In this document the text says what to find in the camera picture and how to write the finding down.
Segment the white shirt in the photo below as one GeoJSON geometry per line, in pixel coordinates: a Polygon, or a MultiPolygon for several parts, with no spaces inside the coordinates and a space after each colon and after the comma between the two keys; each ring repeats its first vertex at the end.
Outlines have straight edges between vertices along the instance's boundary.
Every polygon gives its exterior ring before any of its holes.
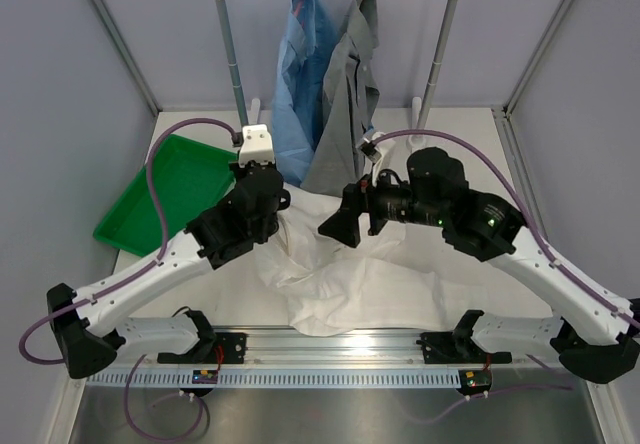
{"type": "Polygon", "coordinates": [[[339,206],[336,197],[294,186],[290,206],[278,213],[294,226],[294,253],[283,249],[279,229],[254,250],[257,274],[287,302],[290,326],[326,337],[361,328],[452,329],[470,309],[482,307],[478,286],[446,280],[434,271],[401,265],[405,227],[390,223],[382,233],[349,248],[317,229],[339,206]]]}

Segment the metal wire hanger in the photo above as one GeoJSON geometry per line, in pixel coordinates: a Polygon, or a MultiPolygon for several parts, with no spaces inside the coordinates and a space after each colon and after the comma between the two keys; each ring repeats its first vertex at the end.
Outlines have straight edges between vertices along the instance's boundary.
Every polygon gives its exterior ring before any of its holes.
{"type": "Polygon", "coordinates": [[[280,229],[283,233],[284,242],[282,244],[283,249],[289,257],[293,256],[294,253],[294,244],[295,244],[295,228],[291,224],[291,222],[285,217],[279,217],[280,229]]]}

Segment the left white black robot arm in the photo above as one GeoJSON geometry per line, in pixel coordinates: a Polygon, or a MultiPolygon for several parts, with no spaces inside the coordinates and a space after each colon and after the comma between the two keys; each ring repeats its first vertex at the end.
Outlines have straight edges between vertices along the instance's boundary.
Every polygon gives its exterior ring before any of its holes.
{"type": "Polygon", "coordinates": [[[156,354],[202,363],[217,344],[206,316],[137,318],[135,312],[169,290],[204,276],[264,244],[278,230],[290,194],[275,165],[233,164],[234,187],[153,252],[101,282],[79,289],[61,283],[46,294],[51,329],[68,375],[82,379],[117,359],[156,354]]]}

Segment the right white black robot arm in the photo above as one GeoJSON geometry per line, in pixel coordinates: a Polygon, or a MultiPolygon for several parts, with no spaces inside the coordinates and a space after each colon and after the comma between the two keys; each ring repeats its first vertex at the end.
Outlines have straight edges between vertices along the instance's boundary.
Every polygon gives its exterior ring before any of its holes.
{"type": "Polygon", "coordinates": [[[469,187],[462,163],[437,147],[412,153],[407,180],[391,170],[347,185],[320,235],[359,246],[361,215],[368,233],[390,222],[438,227],[456,251],[515,278],[545,301],[547,318],[509,318],[468,310],[451,331],[425,333],[424,346],[445,362],[483,363],[494,356],[556,358],[570,373],[607,384],[639,359],[639,302],[621,298],[561,257],[502,197],[469,187]]]}

